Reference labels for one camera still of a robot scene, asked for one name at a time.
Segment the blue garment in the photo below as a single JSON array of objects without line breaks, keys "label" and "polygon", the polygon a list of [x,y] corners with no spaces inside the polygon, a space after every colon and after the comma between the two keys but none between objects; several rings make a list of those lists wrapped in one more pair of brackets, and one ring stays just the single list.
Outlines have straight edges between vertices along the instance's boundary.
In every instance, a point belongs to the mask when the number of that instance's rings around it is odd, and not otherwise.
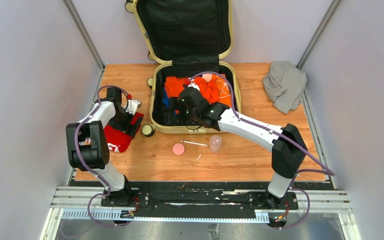
[{"label": "blue garment", "polygon": [[167,110],[174,111],[175,110],[175,104],[177,102],[177,97],[169,97],[166,90],[163,90],[163,96],[162,103],[165,105]]}]

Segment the red printed shirt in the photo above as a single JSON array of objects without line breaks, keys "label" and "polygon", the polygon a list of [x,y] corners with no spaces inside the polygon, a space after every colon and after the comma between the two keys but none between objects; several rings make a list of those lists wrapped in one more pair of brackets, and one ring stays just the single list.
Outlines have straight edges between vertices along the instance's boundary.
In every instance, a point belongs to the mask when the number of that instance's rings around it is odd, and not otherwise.
[{"label": "red printed shirt", "polygon": [[104,127],[104,135],[106,137],[108,149],[115,153],[123,153],[129,147],[131,141],[135,138],[141,127],[144,114],[136,112],[135,119],[138,118],[139,127],[134,132],[122,132],[112,128],[112,118],[107,126]]}]

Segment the clear plastic cup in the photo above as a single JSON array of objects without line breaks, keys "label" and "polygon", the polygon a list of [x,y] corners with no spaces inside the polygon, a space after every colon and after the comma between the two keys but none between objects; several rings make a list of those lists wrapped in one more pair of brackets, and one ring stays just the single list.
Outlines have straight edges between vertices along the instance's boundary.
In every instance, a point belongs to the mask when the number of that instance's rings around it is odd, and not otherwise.
[{"label": "clear plastic cup", "polygon": [[221,149],[222,138],[219,135],[213,135],[209,139],[209,148],[213,153],[218,153]]}]

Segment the orange white patterned garment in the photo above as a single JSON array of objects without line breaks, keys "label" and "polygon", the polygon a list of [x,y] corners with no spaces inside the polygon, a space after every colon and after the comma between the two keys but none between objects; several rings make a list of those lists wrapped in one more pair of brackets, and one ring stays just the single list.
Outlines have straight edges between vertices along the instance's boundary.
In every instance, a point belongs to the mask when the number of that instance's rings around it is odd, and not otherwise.
[{"label": "orange white patterned garment", "polygon": [[221,76],[212,73],[205,73],[202,75],[202,78],[207,82],[208,86],[210,86],[210,84],[217,86],[217,101],[231,108],[232,94],[227,81]]}]

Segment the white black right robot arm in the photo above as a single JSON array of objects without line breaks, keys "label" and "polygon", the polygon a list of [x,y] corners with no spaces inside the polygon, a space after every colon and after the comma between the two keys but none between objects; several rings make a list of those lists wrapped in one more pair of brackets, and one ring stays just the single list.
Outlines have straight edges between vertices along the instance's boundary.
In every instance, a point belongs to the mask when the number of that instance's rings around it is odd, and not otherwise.
[{"label": "white black right robot arm", "polygon": [[265,191],[266,204],[278,209],[286,201],[286,193],[308,154],[307,146],[293,124],[272,125],[241,115],[226,104],[209,103],[194,87],[186,87],[179,101],[189,118],[200,126],[219,132],[232,133],[250,140],[271,153],[274,171]]}]

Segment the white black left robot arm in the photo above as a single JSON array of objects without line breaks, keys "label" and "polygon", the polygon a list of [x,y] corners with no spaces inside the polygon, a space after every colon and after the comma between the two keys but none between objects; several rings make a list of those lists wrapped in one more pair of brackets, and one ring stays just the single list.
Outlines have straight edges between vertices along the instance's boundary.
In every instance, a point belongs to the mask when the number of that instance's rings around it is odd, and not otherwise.
[{"label": "white black left robot arm", "polygon": [[127,177],[110,163],[110,149],[105,136],[108,124],[116,125],[130,137],[136,135],[142,117],[136,118],[141,101],[133,99],[127,91],[105,85],[106,97],[97,97],[92,110],[81,120],[66,128],[68,161],[72,168],[89,172],[103,185],[103,197],[122,207],[138,204]]}]

